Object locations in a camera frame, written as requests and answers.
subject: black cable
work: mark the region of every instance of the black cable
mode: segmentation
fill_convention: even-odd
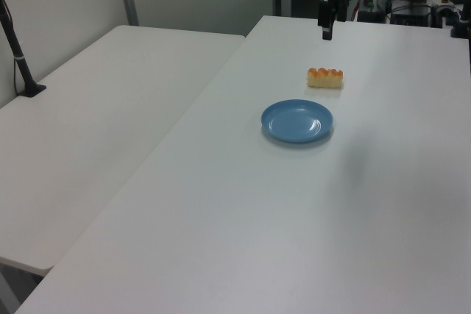
[[[13,28],[13,17],[12,13],[10,12],[10,9],[8,8],[8,4],[5,0],[1,0],[3,5],[5,6],[5,9],[7,9],[8,17],[10,18],[10,23],[12,24]],[[16,60],[13,58],[13,88],[15,89],[15,95],[18,96],[18,89],[16,88]]]
[[[13,87],[15,88],[15,95],[18,95],[18,89],[16,88],[16,60],[13,58]]]
[[[428,7],[429,9],[432,8],[430,5],[403,5],[401,7],[395,7],[394,9],[391,10],[391,13],[394,13],[396,11],[406,10],[406,9],[414,9],[415,7]]]

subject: white table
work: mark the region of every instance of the white table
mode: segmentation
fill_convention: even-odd
[[[243,41],[120,26],[0,110],[0,263],[44,275]]]
[[[321,38],[264,17],[18,314],[468,313],[467,41],[362,23]],[[306,87],[311,66],[343,89]],[[265,136],[284,99],[329,108],[330,139]]]

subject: microphone stand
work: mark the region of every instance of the microphone stand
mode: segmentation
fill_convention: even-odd
[[[24,80],[24,91],[20,92],[19,96],[34,97],[39,92],[46,89],[46,86],[37,84],[29,72],[26,59],[24,59],[23,51],[21,50],[20,43],[16,37],[15,31],[13,30],[12,19],[8,13],[7,3],[5,0],[0,0],[0,22],[7,36],[8,43],[13,52],[18,67],[20,68],[21,75]]]

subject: bread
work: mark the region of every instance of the bread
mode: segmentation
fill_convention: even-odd
[[[342,70],[324,68],[308,70],[308,86],[312,88],[341,88],[343,78]]]

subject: plate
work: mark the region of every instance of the plate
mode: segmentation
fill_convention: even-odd
[[[319,103],[289,99],[272,104],[261,117],[263,129],[287,143],[308,143],[326,136],[333,123],[332,113]]]

